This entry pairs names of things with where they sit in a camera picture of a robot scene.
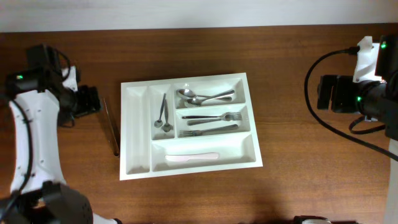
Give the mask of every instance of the brown wooden surface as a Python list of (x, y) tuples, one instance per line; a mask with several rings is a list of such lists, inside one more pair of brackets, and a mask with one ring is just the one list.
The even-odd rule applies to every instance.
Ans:
[[(95, 115), (59, 129), (63, 174), (93, 210), (125, 223), (252, 223), (321, 215), (382, 222), (389, 159), (321, 127), (307, 111), (303, 79), (321, 55), (356, 45), (397, 24), (227, 29), (110, 30), (0, 34), (1, 76), (26, 68), (24, 49), (45, 42), (82, 70), (81, 84), (111, 99), (120, 122), (120, 83), (246, 72), (264, 167), (119, 181), (119, 159)], [(334, 56), (310, 80), (312, 104), (322, 74), (352, 75), (356, 57)], [(347, 131), (355, 115), (318, 111)], [(3, 121), (0, 196), (14, 172), (12, 123)], [(364, 136), (388, 147), (384, 133)]]

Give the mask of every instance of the white backdrop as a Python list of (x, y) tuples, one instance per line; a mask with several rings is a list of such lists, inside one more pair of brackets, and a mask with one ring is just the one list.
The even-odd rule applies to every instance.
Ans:
[(0, 0), (0, 31), (398, 22), (398, 0)]

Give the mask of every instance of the white plastic tray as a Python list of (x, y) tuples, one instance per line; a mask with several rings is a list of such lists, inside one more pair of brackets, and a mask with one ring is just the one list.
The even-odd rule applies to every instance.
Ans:
[[(197, 95), (215, 95), (235, 90), (233, 100), (209, 100), (197, 108), (186, 108), (176, 90), (187, 88)], [(154, 127), (159, 118), (163, 94), (169, 105), (169, 123), (174, 129), (164, 133)], [(217, 121), (187, 126), (188, 115), (221, 115), (241, 112), (242, 121)], [(208, 129), (238, 124), (233, 131), (180, 138), (180, 130)], [(170, 162), (165, 155), (217, 152), (217, 160)], [(248, 80), (245, 73), (208, 77), (177, 78), (121, 84), (120, 180), (214, 170), (262, 167)]]

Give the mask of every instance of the fork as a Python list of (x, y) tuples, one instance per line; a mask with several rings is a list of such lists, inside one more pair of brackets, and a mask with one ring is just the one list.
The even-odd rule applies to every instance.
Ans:
[(212, 131), (230, 131), (238, 129), (239, 126), (237, 124), (232, 124), (229, 126), (224, 126), (220, 128), (211, 128), (206, 130), (194, 130), (194, 131), (180, 131), (180, 137), (194, 137), (194, 136), (202, 136), (205, 133), (209, 133)]
[(204, 124), (214, 121), (241, 121), (242, 114), (239, 112), (227, 112), (222, 114), (221, 116), (183, 116), (182, 119), (194, 119), (194, 118), (215, 118), (215, 119), (202, 119), (197, 121), (188, 121), (187, 125), (197, 125)]

